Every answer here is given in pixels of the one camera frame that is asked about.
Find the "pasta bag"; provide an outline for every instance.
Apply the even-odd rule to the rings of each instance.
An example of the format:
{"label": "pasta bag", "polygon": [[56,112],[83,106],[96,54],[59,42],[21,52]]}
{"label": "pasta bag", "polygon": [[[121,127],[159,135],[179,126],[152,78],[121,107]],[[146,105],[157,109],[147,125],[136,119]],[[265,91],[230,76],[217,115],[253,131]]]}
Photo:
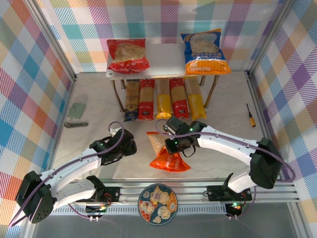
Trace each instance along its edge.
{"label": "pasta bag", "polygon": [[206,119],[206,112],[203,103],[203,98],[200,93],[198,78],[193,77],[184,77],[185,87],[188,96],[188,104],[190,111],[192,113],[193,120],[197,118]]}
{"label": "pasta bag", "polygon": [[158,95],[158,114],[157,119],[167,119],[172,117],[171,100],[169,94],[168,78],[156,79]]}
{"label": "pasta bag", "polygon": [[154,120],[154,86],[155,79],[141,79],[139,120]]}
{"label": "pasta bag", "polygon": [[147,132],[157,157],[150,163],[150,167],[168,172],[185,172],[191,167],[186,164],[179,153],[170,155],[165,147],[165,137],[158,132]]}
{"label": "pasta bag", "polygon": [[169,89],[174,115],[177,118],[189,118],[183,78],[170,79]]}
{"label": "pasta bag", "polygon": [[220,45],[221,29],[181,34],[185,43],[186,75],[231,73]]}
{"label": "pasta bag", "polygon": [[126,80],[124,121],[137,120],[139,115],[139,80]]}
{"label": "pasta bag", "polygon": [[139,73],[149,68],[145,57],[145,39],[107,40],[113,59],[108,69],[118,73]]}

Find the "orange chip bag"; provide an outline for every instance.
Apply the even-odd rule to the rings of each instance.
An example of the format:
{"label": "orange chip bag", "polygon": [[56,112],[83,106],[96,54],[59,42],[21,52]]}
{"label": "orange chip bag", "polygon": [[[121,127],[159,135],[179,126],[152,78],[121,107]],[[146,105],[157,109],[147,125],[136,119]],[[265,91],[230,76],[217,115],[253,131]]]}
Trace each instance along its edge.
{"label": "orange chip bag", "polygon": [[158,156],[150,163],[150,167],[168,172],[185,172],[191,167],[186,164],[179,153],[170,155],[166,147],[158,153]]}
{"label": "orange chip bag", "polygon": [[165,147],[165,137],[158,132],[147,132],[157,157],[150,163],[150,167],[168,172],[185,172],[191,167],[186,164],[179,153],[170,155]]}

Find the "red pasta bag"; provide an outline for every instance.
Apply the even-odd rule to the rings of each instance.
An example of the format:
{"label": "red pasta bag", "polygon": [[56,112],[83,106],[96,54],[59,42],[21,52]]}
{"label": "red pasta bag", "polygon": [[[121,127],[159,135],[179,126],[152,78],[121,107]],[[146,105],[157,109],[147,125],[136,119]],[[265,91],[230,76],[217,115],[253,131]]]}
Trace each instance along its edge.
{"label": "red pasta bag", "polygon": [[174,115],[177,118],[189,118],[183,78],[170,79],[169,90]]}
{"label": "red pasta bag", "polygon": [[139,120],[154,120],[155,79],[140,80]]}
{"label": "red pasta bag", "polygon": [[118,73],[139,73],[149,68],[145,57],[145,39],[107,40],[113,59],[108,69]]}

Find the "screwdriver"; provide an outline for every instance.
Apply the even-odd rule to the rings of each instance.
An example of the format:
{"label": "screwdriver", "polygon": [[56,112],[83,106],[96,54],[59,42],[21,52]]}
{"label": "screwdriver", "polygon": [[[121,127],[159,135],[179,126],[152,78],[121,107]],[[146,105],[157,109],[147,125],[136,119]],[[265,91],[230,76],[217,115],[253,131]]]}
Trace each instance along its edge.
{"label": "screwdriver", "polygon": [[253,118],[253,116],[252,116],[252,114],[250,112],[248,104],[247,104],[247,108],[248,108],[248,111],[249,111],[250,124],[251,124],[252,127],[255,127],[256,126],[256,121],[254,120],[254,118]]}

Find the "yellow screwdriver handle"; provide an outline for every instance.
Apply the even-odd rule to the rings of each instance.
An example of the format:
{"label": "yellow screwdriver handle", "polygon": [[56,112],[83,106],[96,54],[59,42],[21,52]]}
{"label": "yellow screwdriver handle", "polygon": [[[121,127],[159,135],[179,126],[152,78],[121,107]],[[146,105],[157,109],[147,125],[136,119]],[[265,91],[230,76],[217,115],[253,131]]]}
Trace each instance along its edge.
{"label": "yellow screwdriver handle", "polygon": [[254,120],[254,118],[250,118],[250,124],[252,127],[256,126],[256,121]]}

